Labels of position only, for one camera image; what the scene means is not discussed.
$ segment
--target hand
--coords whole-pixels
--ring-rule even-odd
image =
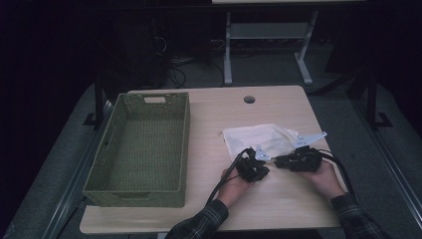
[[[297,174],[309,180],[328,200],[345,194],[337,180],[334,167],[327,161],[323,160],[316,172],[297,172]]]
[[[226,174],[227,169],[224,169],[221,176]],[[236,168],[227,177],[229,181],[224,183],[218,191],[217,198],[222,201],[227,208],[230,208],[241,196],[252,186],[255,182],[247,182],[239,176]]]

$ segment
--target dark background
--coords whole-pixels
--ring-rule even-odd
[[[168,59],[154,54],[156,44],[152,36],[158,33],[167,37],[169,46],[204,58],[207,57],[204,42],[224,37],[221,36],[224,32],[215,30],[224,29],[220,27],[225,23],[224,12],[212,16],[167,12],[165,21],[157,23],[156,13],[142,12],[139,17],[134,12],[105,8],[104,2],[0,2],[0,235],[78,99],[96,77],[103,79],[109,98],[130,89],[159,88],[166,77],[163,73]],[[370,11],[348,17],[322,13],[319,21],[330,22],[330,17],[345,20],[341,22],[341,31],[338,25],[325,30],[316,28],[314,41],[338,38],[328,64],[332,72],[347,74],[362,63],[369,64],[377,81],[394,95],[422,134],[419,123],[422,66],[418,59],[422,56],[421,3],[409,0],[370,3],[376,3]],[[192,25],[188,19],[194,14],[198,21]]]

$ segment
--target plastic basket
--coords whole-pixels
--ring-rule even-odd
[[[189,96],[121,94],[83,194],[98,206],[183,207]]]

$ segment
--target sleeve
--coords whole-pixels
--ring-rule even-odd
[[[229,211],[226,205],[219,200],[213,200],[194,217],[176,224],[165,238],[210,238],[228,216]]]
[[[339,196],[331,201],[346,238],[371,239],[390,238],[382,228],[367,215],[355,198],[349,194]]]

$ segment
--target white towel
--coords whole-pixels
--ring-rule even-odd
[[[257,145],[270,157],[289,154],[295,150],[293,144],[299,135],[295,130],[273,123],[229,127],[223,130],[223,134],[232,161],[245,148],[257,150]]]

